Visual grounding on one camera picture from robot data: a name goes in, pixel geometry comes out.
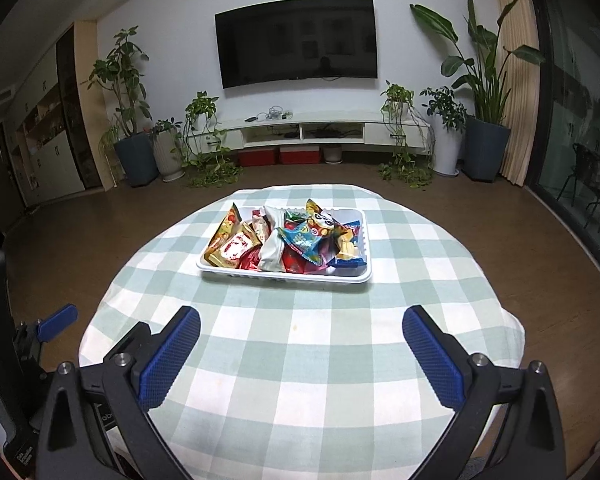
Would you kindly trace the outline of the gold red snack packet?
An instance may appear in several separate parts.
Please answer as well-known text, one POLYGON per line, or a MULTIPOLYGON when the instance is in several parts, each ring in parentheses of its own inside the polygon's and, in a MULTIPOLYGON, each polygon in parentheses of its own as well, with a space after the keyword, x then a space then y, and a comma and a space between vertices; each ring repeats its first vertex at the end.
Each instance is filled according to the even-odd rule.
POLYGON ((236 269, 242 255, 249 249, 260 245, 260 240, 250 224, 242 222, 235 234, 204 260, 218 268, 236 269))

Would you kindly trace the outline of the orange black snack bag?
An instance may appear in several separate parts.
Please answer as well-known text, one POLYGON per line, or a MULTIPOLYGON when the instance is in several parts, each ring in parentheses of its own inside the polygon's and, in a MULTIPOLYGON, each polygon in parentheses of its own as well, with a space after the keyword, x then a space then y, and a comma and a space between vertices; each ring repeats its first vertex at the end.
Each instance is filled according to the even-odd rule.
POLYGON ((235 204, 230 206, 220 225, 211 237, 211 240, 204 251, 204 258, 207 259, 212 252, 222 247, 236 232, 242 223, 242 216, 235 204))

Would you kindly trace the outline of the white grey snack bag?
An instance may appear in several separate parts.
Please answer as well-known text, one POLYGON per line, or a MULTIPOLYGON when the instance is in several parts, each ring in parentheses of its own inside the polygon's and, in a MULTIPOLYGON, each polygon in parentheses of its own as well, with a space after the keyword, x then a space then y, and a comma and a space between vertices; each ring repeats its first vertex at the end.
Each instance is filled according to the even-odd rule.
POLYGON ((261 245, 258 269, 263 272, 284 272, 282 257, 285 243, 280 238, 278 229, 284 226, 285 211, 271 206, 262 206, 261 211, 268 220, 271 234, 261 245))

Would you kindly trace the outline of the pink snack packet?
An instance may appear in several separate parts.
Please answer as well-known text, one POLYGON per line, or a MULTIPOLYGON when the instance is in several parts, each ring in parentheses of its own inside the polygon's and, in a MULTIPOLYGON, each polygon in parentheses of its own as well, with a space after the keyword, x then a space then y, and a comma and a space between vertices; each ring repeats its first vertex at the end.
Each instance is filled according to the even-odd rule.
POLYGON ((303 258, 302 255, 299 255, 298 252, 295 252, 289 247, 286 247, 283 250, 282 263, 284 271, 293 274, 317 274, 328 268, 327 264, 317 266, 316 264, 309 262, 306 258, 303 258))

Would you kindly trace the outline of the green snack packet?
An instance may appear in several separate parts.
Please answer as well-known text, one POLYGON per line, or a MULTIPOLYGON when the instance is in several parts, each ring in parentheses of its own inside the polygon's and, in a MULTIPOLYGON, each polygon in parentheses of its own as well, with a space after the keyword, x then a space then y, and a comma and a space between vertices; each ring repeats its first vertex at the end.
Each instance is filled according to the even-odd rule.
POLYGON ((304 209, 286 209, 284 213, 284 228, 295 229, 300 226, 302 222, 305 222, 308 218, 308 214, 304 209))

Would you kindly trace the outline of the panda blue snack bag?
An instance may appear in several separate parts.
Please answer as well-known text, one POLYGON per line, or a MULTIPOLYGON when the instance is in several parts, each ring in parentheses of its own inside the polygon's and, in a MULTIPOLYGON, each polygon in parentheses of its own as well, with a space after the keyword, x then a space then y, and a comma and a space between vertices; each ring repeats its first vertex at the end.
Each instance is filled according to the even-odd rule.
POLYGON ((317 266, 327 264, 334 258, 330 252, 342 224, 314 200, 307 200, 304 210, 308 214, 305 222, 293 230, 279 228, 278 234, 287 246, 309 262, 317 266))

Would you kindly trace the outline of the blue yellow cake packet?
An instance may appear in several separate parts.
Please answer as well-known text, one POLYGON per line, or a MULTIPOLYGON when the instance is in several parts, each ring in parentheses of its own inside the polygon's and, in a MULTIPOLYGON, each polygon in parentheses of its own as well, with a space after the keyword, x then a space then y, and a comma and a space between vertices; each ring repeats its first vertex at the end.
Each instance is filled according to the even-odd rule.
POLYGON ((361 247, 361 222, 345 223, 335 236, 334 258, 329 261, 333 268, 359 268, 366 265, 366 257, 361 247))

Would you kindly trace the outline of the red Mylikes chocolate bag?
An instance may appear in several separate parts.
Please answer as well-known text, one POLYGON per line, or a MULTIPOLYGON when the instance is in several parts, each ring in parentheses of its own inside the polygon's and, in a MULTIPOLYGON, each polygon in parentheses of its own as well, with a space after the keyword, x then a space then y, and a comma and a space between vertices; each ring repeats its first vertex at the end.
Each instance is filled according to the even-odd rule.
POLYGON ((238 263, 238 269, 259 272, 259 263, 260 263, 260 251, 261 247, 253 247, 245 252, 240 258, 238 263))

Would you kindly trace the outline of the pale pink packet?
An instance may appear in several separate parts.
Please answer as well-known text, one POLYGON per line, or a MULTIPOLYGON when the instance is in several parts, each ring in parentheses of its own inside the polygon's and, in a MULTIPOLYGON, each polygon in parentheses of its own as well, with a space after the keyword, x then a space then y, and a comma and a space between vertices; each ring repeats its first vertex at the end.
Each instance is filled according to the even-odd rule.
POLYGON ((264 209, 253 209, 251 213, 251 227, 256 232, 261 244, 264 244, 271 235, 271 226, 266 218, 264 209))

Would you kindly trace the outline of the tall plant dark pot left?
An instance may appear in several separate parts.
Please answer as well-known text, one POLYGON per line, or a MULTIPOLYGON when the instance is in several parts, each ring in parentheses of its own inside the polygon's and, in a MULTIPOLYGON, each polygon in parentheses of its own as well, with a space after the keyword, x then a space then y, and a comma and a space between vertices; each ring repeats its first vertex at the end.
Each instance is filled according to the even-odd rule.
POLYGON ((114 46, 94 62, 84 81, 87 89, 98 87, 114 96, 114 114, 98 140, 98 154, 117 183, 109 160, 110 151, 114 151, 131 188, 148 185, 158 177, 151 140, 138 124, 138 116, 151 119, 151 114, 140 72, 140 64, 148 62, 149 56, 134 41, 137 31, 137 25, 120 29, 114 35, 114 46))

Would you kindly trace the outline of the wooden shelving cabinet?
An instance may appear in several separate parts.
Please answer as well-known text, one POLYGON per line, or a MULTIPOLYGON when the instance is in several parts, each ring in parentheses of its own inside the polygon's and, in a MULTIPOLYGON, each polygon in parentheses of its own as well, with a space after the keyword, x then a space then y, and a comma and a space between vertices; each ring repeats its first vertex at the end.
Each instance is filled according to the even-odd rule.
POLYGON ((96 23, 74 22, 0 111, 0 185, 22 206, 116 186, 100 148, 104 94, 87 82, 96 58, 96 23))

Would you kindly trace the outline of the green white checkered tablecloth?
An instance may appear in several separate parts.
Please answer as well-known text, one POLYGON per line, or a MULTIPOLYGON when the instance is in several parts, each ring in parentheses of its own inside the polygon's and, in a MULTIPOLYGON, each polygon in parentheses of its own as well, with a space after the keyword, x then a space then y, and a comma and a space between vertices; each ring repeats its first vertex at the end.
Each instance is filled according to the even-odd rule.
POLYGON ((380 195, 345 184, 240 190, 140 248, 109 285, 79 359, 99 363, 137 322, 161 330, 183 306, 201 335, 151 419, 197 479, 405 479, 451 419, 402 334, 424 307, 469 352, 517 366, 524 328, 458 240, 380 195), (230 206, 365 214, 363 284, 291 283, 199 269, 230 206))

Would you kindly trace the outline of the plant in white pot left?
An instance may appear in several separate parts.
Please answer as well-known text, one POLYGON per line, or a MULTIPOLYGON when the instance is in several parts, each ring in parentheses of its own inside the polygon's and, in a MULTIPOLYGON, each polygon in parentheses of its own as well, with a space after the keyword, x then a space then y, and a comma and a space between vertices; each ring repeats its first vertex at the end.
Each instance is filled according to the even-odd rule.
POLYGON ((149 133, 160 178, 166 183, 176 181, 185 174, 178 143, 180 125, 174 117, 159 119, 149 133))

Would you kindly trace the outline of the plant in white pot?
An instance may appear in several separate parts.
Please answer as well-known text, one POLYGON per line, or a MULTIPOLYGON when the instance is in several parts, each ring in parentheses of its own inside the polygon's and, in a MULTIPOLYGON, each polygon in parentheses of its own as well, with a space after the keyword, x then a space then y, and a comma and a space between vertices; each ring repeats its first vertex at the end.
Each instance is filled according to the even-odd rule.
POLYGON ((467 110, 458 102, 454 91, 447 87, 425 88, 420 92, 434 130, 434 172, 441 177, 456 177, 458 156, 466 129, 467 110))
POLYGON ((180 125, 174 117, 159 119, 149 133, 160 178, 166 183, 176 181, 185 174, 178 143, 180 125))

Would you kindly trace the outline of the trailing vine plant left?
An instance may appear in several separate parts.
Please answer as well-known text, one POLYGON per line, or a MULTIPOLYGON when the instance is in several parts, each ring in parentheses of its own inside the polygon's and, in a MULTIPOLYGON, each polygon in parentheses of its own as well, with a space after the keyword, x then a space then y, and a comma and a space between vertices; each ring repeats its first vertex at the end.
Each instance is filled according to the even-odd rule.
POLYGON ((218 99, 206 90, 197 91, 185 107, 183 162, 194 188, 233 184, 240 175, 240 168, 225 145, 227 131, 220 127, 218 99))

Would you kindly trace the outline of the trailing vine plant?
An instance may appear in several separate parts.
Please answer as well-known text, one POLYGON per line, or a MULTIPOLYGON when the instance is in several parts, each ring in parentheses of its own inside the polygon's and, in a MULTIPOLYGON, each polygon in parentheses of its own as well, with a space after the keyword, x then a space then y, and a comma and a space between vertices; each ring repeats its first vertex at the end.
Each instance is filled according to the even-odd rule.
POLYGON ((225 145, 227 131, 220 127, 218 99, 206 90, 197 91, 185 107, 183 162, 194 188, 233 184, 240 175, 240 168, 225 145))
POLYGON ((393 148, 388 162, 378 167, 380 176, 385 181, 397 180, 423 190, 432 181, 431 139, 429 125, 414 107, 415 92, 387 80, 381 95, 382 123, 393 140, 393 148))

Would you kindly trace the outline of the red storage box left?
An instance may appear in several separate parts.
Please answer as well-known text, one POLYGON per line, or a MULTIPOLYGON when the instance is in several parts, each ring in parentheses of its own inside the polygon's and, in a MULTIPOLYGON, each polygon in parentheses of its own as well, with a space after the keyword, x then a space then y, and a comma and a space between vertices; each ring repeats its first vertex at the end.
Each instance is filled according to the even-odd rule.
POLYGON ((277 164, 277 148, 245 148, 238 152, 238 162, 243 167, 261 167, 277 164))

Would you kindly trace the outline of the red storage box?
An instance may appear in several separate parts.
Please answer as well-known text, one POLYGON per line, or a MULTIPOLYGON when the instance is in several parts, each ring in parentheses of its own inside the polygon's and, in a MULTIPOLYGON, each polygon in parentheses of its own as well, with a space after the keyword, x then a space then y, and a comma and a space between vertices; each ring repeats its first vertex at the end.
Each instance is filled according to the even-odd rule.
POLYGON ((317 145, 281 146, 279 160, 284 165, 314 165, 321 162, 321 149, 317 145))
POLYGON ((238 152, 238 162, 243 167, 261 167, 277 164, 277 148, 245 148, 238 152))

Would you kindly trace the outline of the red storage box right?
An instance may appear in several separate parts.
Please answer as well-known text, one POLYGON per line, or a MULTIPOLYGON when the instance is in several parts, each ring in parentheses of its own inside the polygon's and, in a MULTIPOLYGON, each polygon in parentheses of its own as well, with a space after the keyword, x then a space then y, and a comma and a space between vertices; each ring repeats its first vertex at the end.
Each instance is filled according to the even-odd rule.
POLYGON ((321 149, 317 145, 281 146, 279 160, 284 165, 314 165, 321 162, 321 149))

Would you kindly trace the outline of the black outdoor chair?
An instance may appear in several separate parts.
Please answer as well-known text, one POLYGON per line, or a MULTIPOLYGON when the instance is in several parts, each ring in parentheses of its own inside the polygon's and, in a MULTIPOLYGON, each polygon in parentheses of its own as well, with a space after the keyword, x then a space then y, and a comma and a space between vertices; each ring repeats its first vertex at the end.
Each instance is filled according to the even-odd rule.
MULTIPOLYGON (((576 206, 580 191, 591 195, 592 200, 584 206, 583 229, 586 230, 593 219, 593 214, 600 209, 600 153, 579 142, 573 143, 571 148, 574 154, 574 163, 558 193, 557 200, 562 199, 567 188, 570 188, 569 206, 571 208, 576 206)), ((600 221, 597 232, 600 233, 600 221)))

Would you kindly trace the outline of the trailing vine plant right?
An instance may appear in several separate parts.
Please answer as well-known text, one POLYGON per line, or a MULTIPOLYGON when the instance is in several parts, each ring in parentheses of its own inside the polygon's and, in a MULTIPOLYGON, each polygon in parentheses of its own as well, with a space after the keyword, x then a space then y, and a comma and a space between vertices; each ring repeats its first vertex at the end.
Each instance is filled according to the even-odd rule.
POLYGON ((388 162, 378 167, 380 176, 385 181, 397 180, 423 190, 432 181, 431 139, 429 125, 414 107, 415 92, 387 80, 381 95, 382 123, 393 140, 393 148, 388 162))

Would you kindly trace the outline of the white tv cabinet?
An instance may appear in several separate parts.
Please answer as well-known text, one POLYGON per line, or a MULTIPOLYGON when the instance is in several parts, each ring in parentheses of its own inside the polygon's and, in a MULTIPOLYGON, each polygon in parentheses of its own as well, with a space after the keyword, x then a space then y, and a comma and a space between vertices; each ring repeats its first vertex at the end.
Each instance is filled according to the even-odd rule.
POLYGON ((279 118, 265 114, 247 119, 219 119, 227 131, 225 145, 231 151, 245 148, 338 144, 393 148, 393 140, 382 123, 380 110, 286 113, 279 118))

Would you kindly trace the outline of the plant in white pot right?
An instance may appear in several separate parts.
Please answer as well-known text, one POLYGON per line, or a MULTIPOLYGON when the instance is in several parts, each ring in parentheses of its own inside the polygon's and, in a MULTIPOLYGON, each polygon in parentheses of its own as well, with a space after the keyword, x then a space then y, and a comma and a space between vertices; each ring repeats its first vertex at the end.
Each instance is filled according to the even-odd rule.
POLYGON ((425 88, 420 92, 434 130, 434 172, 441 177, 456 177, 458 156, 466 129, 467 110, 458 102, 454 91, 447 87, 425 88))

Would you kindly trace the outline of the large leaf plant dark pot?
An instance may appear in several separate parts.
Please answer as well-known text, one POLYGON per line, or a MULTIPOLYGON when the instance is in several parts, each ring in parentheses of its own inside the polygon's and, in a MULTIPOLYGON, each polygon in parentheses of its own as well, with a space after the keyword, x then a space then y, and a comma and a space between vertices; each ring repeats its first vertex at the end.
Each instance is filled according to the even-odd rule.
POLYGON ((466 140, 463 171, 478 182, 493 182, 500 172, 510 129, 504 126, 505 105, 510 95, 506 84, 506 65, 514 56, 526 63, 539 66, 544 62, 540 50, 522 44, 507 49, 503 61, 498 60, 502 50, 500 32, 491 32, 477 21, 474 0, 467 0, 466 18, 470 40, 475 46, 473 58, 460 48, 441 64, 445 77, 454 77, 452 88, 466 87, 474 97, 475 113, 466 119, 466 140))

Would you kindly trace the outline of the beige curtain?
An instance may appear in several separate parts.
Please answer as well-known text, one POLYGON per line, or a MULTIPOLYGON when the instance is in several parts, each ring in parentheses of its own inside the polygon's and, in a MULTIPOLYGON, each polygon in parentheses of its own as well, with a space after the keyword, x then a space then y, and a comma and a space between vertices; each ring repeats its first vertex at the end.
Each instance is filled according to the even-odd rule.
MULTIPOLYGON (((498 0, 501 8, 512 0, 498 0)), ((500 45, 508 50, 526 44, 538 48, 538 26, 532 0, 518 0, 501 28, 500 45)), ((538 119, 540 68, 511 56, 506 63, 506 89, 512 89, 505 107, 504 124, 510 136, 501 164, 501 174, 510 183, 523 186, 538 119)))

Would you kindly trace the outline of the black wall television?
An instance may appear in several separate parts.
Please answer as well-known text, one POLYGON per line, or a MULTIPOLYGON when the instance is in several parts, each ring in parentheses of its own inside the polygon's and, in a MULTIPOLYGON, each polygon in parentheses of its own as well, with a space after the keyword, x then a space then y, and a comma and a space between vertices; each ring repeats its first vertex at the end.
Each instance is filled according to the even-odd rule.
POLYGON ((225 89, 302 79, 375 79, 373 0, 280 0, 215 14, 225 89))

